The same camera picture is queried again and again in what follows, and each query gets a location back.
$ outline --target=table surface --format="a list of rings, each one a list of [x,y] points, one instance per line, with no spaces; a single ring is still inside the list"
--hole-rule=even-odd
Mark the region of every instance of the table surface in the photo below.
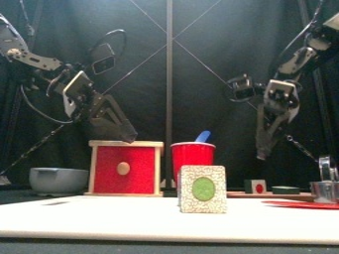
[[[181,213],[176,197],[78,195],[2,204],[0,237],[339,245],[339,210],[263,201],[228,198],[223,214]]]

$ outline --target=small box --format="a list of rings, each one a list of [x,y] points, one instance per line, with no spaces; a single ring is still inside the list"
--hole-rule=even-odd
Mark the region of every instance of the small box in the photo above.
[[[162,142],[89,141],[86,194],[160,195]]]
[[[223,166],[182,166],[178,173],[177,196],[181,212],[225,213],[225,168]]]
[[[245,193],[263,194],[265,190],[265,180],[244,180]]]

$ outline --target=red wooden box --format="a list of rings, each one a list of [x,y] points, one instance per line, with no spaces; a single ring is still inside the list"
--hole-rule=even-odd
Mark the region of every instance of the red wooden box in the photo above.
[[[86,194],[160,195],[162,142],[89,141]]]

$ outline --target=wire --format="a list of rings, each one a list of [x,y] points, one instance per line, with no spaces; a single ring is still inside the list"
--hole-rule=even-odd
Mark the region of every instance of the wire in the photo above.
[[[320,11],[321,11],[324,2],[325,2],[325,0],[319,0],[319,3],[317,3],[317,6],[316,6],[316,9],[315,9],[315,12],[313,12],[313,16],[312,16],[312,19],[311,19],[309,23],[305,25],[301,32],[296,35],[296,37],[291,40],[291,42],[288,43],[288,45],[283,49],[283,51],[279,54],[276,60],[273,61],[273,64],[271,65],[269,69],[273,69],[273,68],[277,67],[279,62],[280,62],[283,56],[285,55],[285,52],[288,51],[291,46],[295,44],[295,42],[299,40],[299,38],[304,35],[304,33],[308,31],[308,29],[315,25],[315,23],[317,21],[317,17],[320,15]]]
[[[34,105],[32,104],[32,102],[30,102],[29,99],[28,99],[28,96],[26,96],[26,93],[25,93],[25,90],[24,90],[24,85],[21,85],[20,88],[21,88],[21,94],[22,94],[22,97],[24,97],[24,100],[25,100],[28,106],[29,106],[45,119],[48,119],[48,120],[52,121],[53,123],[64,124],[64,125],[66,125],[66,124],[73,124],[73,123],[74,123],[73,120],[70,120],[70,121],[60,121],[60,120],[52,118],[50,116],[48,116],[44,112],[41,112],[41,111],[34,107]]]
[[[122,52],[124,52],[124,48],[125,48],[125,45],[126,45],[126,36],[125,36],[125,32],[124,30],[121,29],[116,29],[116,30],[112,30],[109,31],[98,40],[97,42],[94,43],[94,45],[88,49],[88,52],[90,53],[96,47],[106,40],[108,37],[110,36],[114,36],[117,34],[121,34],[122,35],[122,47],[121,47],[121,51],[120,51],[120,55],[118,57],[121,56]]]

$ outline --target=black backdrop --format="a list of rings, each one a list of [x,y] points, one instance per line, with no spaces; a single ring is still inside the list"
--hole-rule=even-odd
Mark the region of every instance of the black backdrop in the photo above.
[[[22,1],[30,23],[38,0]],[[339,10],[329,0],[323,18]],[[263,162],[255,158],[255,109],[259,98],[233,103],[225,81],[244,72],[267,82],[268,66],[303,28],[300,3],[308,15],[317,1],[174,0],[166,13],[165,0],[45,0],[32,52],[64,62],[86,60],[86,50],[110,30],[126,32],[126,46],[114,69],[94,76],[94,89],[114,97],[138,133],[138,141],[165,142],[166,126],[166,21],[172,18],[172,142],[192,141],[203,130],[217,147],[215,164],[224,165],[228,187],[241,188],[244,179],[265,179],[268,186],[308,188],[319,180],[317,164],[280,140]],[[0,13],[30,41],[20,1],[0,0]],[[121,38],[110,39],[116,53]],[[21,69],[1,59],[0,156],[5,169],[58,126],[37,116],[17,94]],[[337,159],[337,58],[321,68],[321,81],[332,138],[325,136],[312,75],[301,81],[300,111],[288,134],[315,159],[329,152]],[[29,98],[50,115],[65,118],[58,97],[42,91]],[[65,127],[50,141],[8,172],[12,183],[25,185],[30,167],[89,169],[90,149],[82,124]],[[162,163],[162,177],[166,169]]]

